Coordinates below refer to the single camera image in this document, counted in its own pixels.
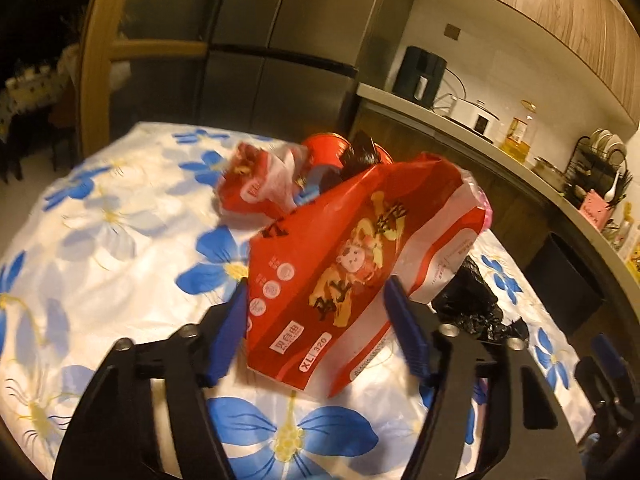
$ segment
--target refrigerator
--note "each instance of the refrigerator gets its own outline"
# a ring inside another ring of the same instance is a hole
[[[220,0],[198,122],[300,142],[347,133],[359,82],[380,88],[413,0]]]

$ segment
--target dining table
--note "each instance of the dining table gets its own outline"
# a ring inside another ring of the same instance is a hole
[[[161,340],[198,323],[248,275],[246,242],[258,228],[230,228],[213,200],[239,142],[265,150],[284,143],[138,123],[46,189],[0,258],[0,416],[47,479],[114,342]],[[503,323],[526,322],[529,352],[578,442],[594,413],[574,378],[577,353],[490,229],[469,256],[497,296]],[[180,476],[162,381],[152,380],[152,391],[162,468]],[[477,380],[459,476],[475,468],[488,392]],[[434,396],[409,373],[393,335],[329,399],[252,371],[242,344],[228,374],[204,394],[232,469],[252,480],[397,480]]]

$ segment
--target upper cabinet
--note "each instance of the upper cabinet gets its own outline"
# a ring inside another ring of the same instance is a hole
[[[640,120],[640,38],[611,0],[499,0],[524,14],[583,60],[629,116]]]

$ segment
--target glass jar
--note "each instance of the glass jar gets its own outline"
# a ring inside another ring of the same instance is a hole
[[[507,155],[524,164],[536,137],[536,105],[529,101],[520,101],[522,110],[511,121],[507,137],[500,147]]]

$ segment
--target white circle icon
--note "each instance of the white circle icon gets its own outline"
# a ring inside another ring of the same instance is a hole
[[[296,269],[291,264],[282,264],[278,267],[276,274],[283,282],[288,282],[296,273]]]
[[[278,282],[270,280],[264,284],[264,287],[262,288],[262,293],[264,294],[265,298],[269,298],[270,300],[273,300],[274,298],[277,298],[278,295],[280,294],[280,284]]]
[[[260,298],[255,298],[249,303],[249,312],[254,316],[261,316],[267,311],[267,304]]]

